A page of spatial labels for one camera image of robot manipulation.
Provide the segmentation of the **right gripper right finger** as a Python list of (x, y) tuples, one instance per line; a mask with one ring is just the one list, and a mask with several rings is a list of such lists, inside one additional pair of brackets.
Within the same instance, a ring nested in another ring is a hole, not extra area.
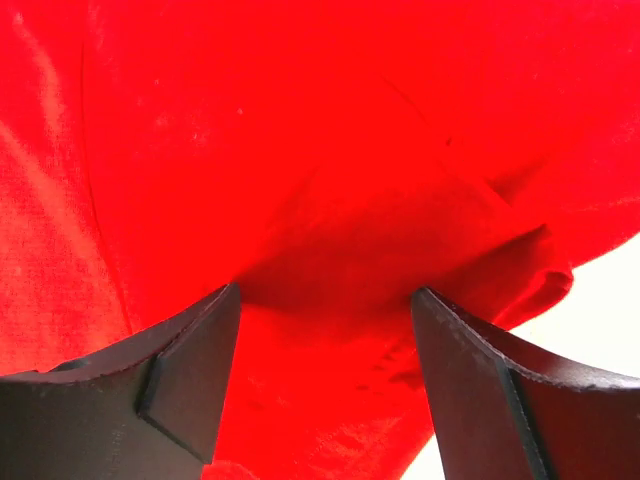
[(446, 478), (638, 478), (637, 378), (551, 353), (431, 289), (411, 315)]

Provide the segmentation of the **red t shirt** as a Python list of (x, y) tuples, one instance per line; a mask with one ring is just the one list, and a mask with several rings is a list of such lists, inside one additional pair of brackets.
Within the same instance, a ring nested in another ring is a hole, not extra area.
[(635, 1), (5, 1), (1, 370), (221, 285), (208, 479), (398, 479), (430, 286), (515, 327), (639, 231)]

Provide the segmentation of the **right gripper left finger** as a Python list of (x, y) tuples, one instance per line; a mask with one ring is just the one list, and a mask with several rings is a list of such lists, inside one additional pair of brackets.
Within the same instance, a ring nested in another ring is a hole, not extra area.
[(1, 380), (5, 480), (197, 479), (214, 455), (241, 300), (183, 312), (47, 372)]

